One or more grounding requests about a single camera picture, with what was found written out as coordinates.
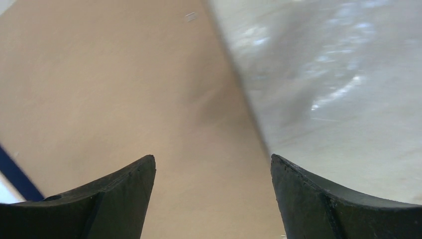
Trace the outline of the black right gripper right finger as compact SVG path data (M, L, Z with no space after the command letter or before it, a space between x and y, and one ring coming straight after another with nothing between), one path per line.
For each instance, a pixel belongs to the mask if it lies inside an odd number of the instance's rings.
M271 157L271 176L289 239L419 239L421 205L367 195Z

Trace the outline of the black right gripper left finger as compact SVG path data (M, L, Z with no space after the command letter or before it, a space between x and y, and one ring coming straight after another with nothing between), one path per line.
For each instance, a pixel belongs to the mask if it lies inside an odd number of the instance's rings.
M3 239L138 239L156 175L153 155L43 201L0 206Z

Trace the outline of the blue wooden picture frame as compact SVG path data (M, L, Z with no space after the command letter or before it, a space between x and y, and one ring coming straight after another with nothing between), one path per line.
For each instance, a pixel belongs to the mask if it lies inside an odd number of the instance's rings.
M44 196L14 160L0 147L0 171L27 201L42 201Z

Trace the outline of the brown cardboard backing board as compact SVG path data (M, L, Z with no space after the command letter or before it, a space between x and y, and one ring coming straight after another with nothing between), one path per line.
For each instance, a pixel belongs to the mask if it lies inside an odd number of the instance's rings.
M144 239L281 239L264 151L201 0L18 0L0 142L45 195L153 155Z

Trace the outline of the colour photo print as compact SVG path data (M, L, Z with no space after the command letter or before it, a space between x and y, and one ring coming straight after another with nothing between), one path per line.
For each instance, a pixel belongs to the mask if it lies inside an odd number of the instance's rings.
M0 174L0 202L13 204L24 202L25 198L18 192L12 183L1 173Z

